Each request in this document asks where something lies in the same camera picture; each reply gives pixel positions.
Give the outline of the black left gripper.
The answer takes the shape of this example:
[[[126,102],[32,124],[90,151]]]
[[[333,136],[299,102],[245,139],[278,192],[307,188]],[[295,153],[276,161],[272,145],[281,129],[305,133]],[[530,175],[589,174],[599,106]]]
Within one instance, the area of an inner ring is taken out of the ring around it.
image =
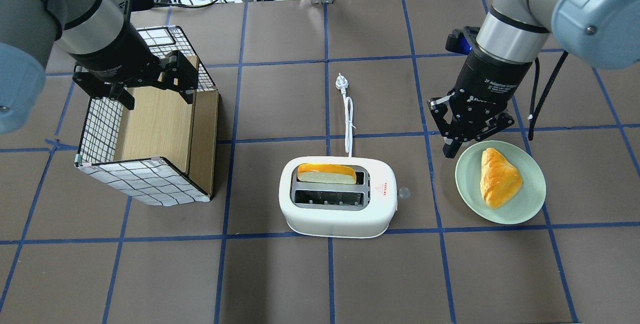
[[[153,54],[132,24],[105,49],[73,58],[73,81],[93,99],[106,97],[134,110],[135,98],[127,88],[150,86],[178,92],[189,105],[194,101],[197,67],[178,49],[163,57]]]

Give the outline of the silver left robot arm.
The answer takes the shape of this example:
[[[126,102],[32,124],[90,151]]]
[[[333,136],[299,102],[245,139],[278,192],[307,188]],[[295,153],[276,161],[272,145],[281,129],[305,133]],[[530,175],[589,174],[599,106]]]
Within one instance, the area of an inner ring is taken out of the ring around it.
[[[130,22],[133,11],[154,0],[1,0],[0,129],[10,133],[28,121],[45,84],[53,44],[75,59],[73,80],[93,99],[107,97],[129,110],[130,88],[178,92],[188,104],[198,69],[174,50],[151,53]]]

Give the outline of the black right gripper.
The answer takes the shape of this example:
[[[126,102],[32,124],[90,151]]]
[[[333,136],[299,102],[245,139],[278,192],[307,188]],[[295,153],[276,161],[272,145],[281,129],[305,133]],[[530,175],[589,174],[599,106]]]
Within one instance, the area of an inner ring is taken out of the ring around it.
[[[512,126],[515,120],[506,106],[532,64],[505,62],[471,49],[452,90],[429,100],[430,113],[445,140],[445,158],[455,158],[466,137],[481,142]]]

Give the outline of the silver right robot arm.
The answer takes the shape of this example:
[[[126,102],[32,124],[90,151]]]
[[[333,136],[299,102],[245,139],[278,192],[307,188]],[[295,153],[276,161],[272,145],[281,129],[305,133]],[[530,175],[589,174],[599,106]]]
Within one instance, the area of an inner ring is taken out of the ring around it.
[[[640,0],[494,0],[482,26],[455,29],[446,50],[466,60],[445,96],[429,100],[443,154],[512,126],[507,103],[553,35],[566,54],[592,67],[637,64]]]

